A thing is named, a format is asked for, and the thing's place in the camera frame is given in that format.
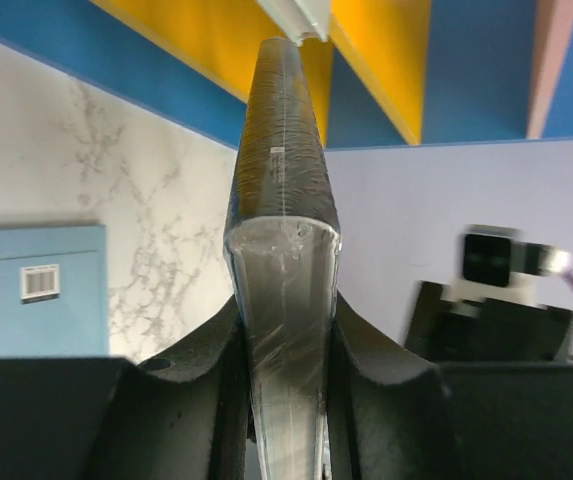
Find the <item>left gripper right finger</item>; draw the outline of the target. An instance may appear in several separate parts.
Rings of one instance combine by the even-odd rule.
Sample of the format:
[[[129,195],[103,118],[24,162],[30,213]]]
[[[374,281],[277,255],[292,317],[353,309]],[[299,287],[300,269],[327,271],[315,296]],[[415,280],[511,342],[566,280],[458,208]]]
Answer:
[[[345,300],[327,411],[336,479],[573,479],[573,364],[434,364]]]

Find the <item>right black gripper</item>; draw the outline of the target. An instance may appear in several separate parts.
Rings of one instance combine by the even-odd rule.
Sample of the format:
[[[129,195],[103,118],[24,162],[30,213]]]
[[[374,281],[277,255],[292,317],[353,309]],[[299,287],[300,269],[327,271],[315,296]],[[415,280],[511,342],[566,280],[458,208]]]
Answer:
[[[451,301],[422,281],[404,347],[432,362],[567,362],[573,311],[504,300]]]

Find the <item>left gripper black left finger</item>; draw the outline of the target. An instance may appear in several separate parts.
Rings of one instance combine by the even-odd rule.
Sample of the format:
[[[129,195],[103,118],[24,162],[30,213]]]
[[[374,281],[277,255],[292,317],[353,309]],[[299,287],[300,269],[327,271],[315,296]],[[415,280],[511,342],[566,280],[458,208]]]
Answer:
[[[0,479],[240,479],[249,409],[234,300],[140,364],[0,359]]]

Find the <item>teal blue book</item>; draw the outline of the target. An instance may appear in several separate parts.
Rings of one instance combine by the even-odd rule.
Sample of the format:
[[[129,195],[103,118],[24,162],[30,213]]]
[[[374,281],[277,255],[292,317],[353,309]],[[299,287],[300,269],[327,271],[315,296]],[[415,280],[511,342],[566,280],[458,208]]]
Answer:
[[[245,326],[262,476],[322,475],[341,230],[297,46],[262,42],[224,251]]]

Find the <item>grey book with G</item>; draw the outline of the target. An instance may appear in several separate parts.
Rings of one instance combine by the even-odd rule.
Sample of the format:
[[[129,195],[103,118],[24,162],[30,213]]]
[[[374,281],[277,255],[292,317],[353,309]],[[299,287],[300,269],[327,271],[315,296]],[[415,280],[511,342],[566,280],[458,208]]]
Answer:
[[[257,0],[256,3],[297,46],[309,38],[328,40],[330,0]]]

